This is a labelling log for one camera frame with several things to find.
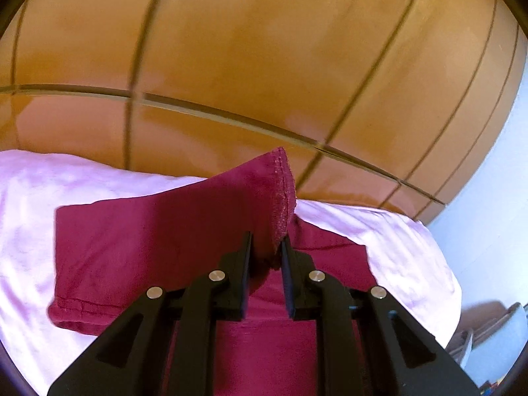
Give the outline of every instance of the silver screw head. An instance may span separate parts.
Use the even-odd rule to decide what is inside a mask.
[[[225,272],[220,271],[219,269],[216,269],[215,271],[211,271],[209,273],[209,279],[211,281],[222,281],[225,278]]]
[[[370,294],[374,298],[383,299],[385,296],[387,296],[387,291],[380,285],[375,285],[373,288],[370,289]]]
[[[157,299],[163,294],[163,289],[160,287],[157,287],[156,285],[154,287],[151,287],[149,290],[147,290],[147,297],[149,299]]]
[[[315,282],[323,281],[325,277],[326,277],[325,273],[323,271],[318,271],[318,270],[312,271],[310,272],[310,274],[308,274],[308,278]]]

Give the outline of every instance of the red cloth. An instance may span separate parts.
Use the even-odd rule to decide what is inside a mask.
[[[253,232],[268,269],[280,240],[309,253],[343,284],[376,284],[364,246],[293,214],[295,188],[282,148],[206,181],[156,195],[61,207],[56,212],[55,298],[60,327],[98,335],[148,287],[186,287]],[[289,320],[280,271],[249,298],[243,322],[219,322],[215,394],[316,394],[314,322]]]

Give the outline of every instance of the white wall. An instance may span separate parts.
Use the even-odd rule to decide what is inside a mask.
[[[462,286],[461,328],[528,303],[528,62],[495,145],[429,229]]]

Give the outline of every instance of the bed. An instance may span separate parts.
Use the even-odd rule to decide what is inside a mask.
[[[93,340],[46,316],[57,207],[184,186],[279,146],[297,215],[366,245],[378,283],[445,346],[460,287],[421,222],[510,111],[527,40],[506,3],[10,0],[0,340],[23,376],[46,394]]]
[[[45,395],[93,341],[52,325],[54,211],[58,206],[143,196],[203,180],[115,169],[67,154],[0,152],[0,340],[28,383]],[[367,246],[379,284],[445,347],[458,324],[461,289],[429,231],[403,215],[298,200],[296,214]]]

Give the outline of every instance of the wrinkled fabric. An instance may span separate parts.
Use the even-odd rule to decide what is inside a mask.
[[[311,255],[317,269],[343,285],[363,291],[376,285],[365,246],[297,216],[288,233],[294,249]],[[289,319],[280,271],[271,271],[250,296],[244,321],[217,323],[216,337],[217,396],[316,396],[315,322]]]
[[[149,287],[181,289],[213,270],[246,231],[253,258],[271,265],[295,201],[286,152],[277,148],[178,189],[60,207],[49,318],[98,335]]]
[[[66,154],[0,152],[0,340],[39,395],[47,394],[51,383],[94,339],[58,328],[47,317],[54,292],[55,209],[151,195],[201,180],[133,173]],[[378,282],[412,314],[418,312],[440,344],[448,342],[460,316],[461,290],[423,225],[382,210],[315,201],[298,200],[295,213],[366,245]],[[276,287],[280,296],[281,285]]]

